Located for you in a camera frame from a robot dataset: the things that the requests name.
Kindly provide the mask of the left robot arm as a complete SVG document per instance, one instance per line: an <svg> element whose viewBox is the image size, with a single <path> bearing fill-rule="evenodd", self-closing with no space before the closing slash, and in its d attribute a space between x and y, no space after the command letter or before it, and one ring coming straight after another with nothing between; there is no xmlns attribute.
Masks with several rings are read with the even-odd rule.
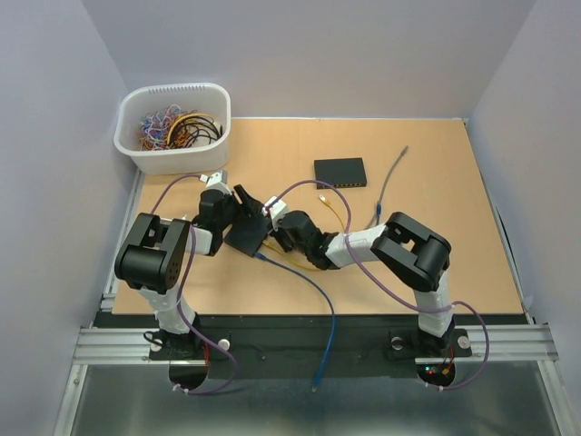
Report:
<svg viewBox="0 0 581 436"><path fill-rule="evenodd" d="M187 252L213 256L223 243L252 255L261 246L270 222L262 215L264 204L241 185L223 185L202 191L197 215L190 221L165 220L155 213L139 213L114 262L118 280L135 289L150 304L159 330L147 332L152 360L193 360L206 348L196 312L180 294L186 273Z"/></svg>

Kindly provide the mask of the black network switch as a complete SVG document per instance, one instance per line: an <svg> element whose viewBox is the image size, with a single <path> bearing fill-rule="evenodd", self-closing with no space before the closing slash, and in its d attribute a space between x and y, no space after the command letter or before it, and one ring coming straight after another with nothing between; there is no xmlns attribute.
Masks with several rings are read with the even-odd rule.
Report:
<svg viewBox="0 0 581 436"><path fill-rule="evenodd" d="M365 187L367 175L361 157L319 159L314 161L315 179L318 190L328 185L339 188Z"/></svg>
<svg viewBox="0 0 581 436"><path fill-rule="evenodd" d="M271 230L271 220L261 214L242 217L232 224L224 242L249 257L259 251Z"/></svg>

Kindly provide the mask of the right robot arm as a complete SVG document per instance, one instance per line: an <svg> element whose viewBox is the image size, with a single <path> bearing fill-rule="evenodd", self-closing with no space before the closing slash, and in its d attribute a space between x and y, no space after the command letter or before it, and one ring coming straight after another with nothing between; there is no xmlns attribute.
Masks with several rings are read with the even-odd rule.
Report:
<svg viewBox="0 0 581 436"><path fill-rule="evenodd" d="M284 214L271 235L285 252L298 251L323 271L381 262L414 292L420 349L438 354L449 346L454 329L448 291L451 245L441 235L402 212L367 230L324 233L303 211Z"/></svg>

